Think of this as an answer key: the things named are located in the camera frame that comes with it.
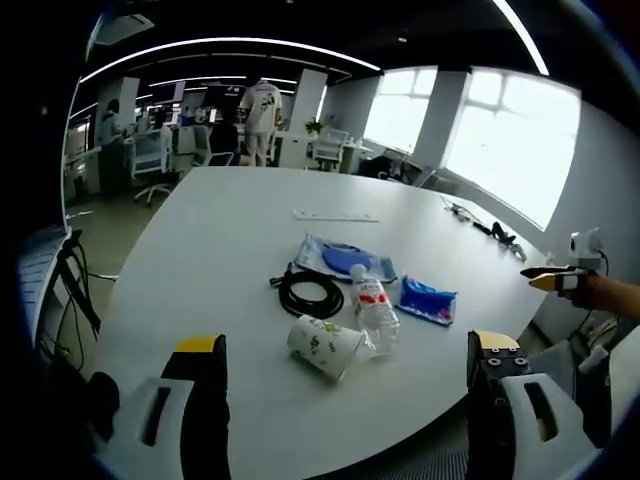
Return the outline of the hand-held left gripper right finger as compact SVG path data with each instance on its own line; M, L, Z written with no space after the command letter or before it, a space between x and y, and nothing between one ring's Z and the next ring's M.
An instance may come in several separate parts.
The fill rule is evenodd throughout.
M600 450L573 399L545 373L533 373L518 342L468 333L469 479L575 479Z

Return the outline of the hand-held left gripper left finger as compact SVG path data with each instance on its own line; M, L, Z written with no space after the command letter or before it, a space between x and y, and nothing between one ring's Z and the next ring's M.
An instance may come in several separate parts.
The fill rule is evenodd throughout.
M229 479L226 336L187 339L107 418L99 460L115 479Z

